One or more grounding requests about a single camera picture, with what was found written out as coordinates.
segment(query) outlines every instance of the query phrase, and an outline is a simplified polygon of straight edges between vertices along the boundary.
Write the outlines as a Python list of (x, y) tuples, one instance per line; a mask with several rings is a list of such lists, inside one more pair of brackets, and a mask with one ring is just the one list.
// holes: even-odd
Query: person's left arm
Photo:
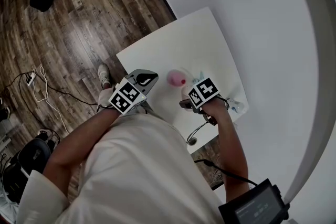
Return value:
[(43, 175), (67, 196), (72, 171), (91, 152), (110, 125), (119, 117), (114, 109), (104, 109), (70, 133), (54, 150)]

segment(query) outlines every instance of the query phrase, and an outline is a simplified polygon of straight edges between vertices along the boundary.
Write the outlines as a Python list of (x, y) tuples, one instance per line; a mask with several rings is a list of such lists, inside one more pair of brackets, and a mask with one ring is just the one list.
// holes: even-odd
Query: white power adapter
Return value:
[(27, 76), (27, 85), (30, 86), (33, 84), (34, 79), (36, 78), (35, 70), (32, 71), (31, 75)]

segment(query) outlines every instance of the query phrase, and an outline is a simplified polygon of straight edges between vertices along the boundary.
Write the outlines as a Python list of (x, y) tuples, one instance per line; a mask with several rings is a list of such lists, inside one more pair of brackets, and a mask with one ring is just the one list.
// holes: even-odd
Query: white t-shirt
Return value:
[(22, 196), (22, 223), (224, 223), (221, 202), (171, 125), (151, 115), (123, 116), (83, 164), (78, 197), (33, 171)]

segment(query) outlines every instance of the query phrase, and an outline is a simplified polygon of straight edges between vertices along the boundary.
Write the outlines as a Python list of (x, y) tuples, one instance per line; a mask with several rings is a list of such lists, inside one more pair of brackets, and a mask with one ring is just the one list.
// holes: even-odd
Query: pink object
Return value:
[(181, 87), (185, 85), (185, 74), (178, 70), (171, 70), (167, 75), (167, 82), (175, 87)]

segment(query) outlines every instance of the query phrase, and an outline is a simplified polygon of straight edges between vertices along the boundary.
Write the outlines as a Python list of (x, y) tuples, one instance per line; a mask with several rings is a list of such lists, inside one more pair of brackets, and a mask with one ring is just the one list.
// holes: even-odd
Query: t-shirt sleeve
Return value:
[(69, 206), (69, 200), (48, 178), (33, 170), (23, 192), (17, 224), (50, 224)]

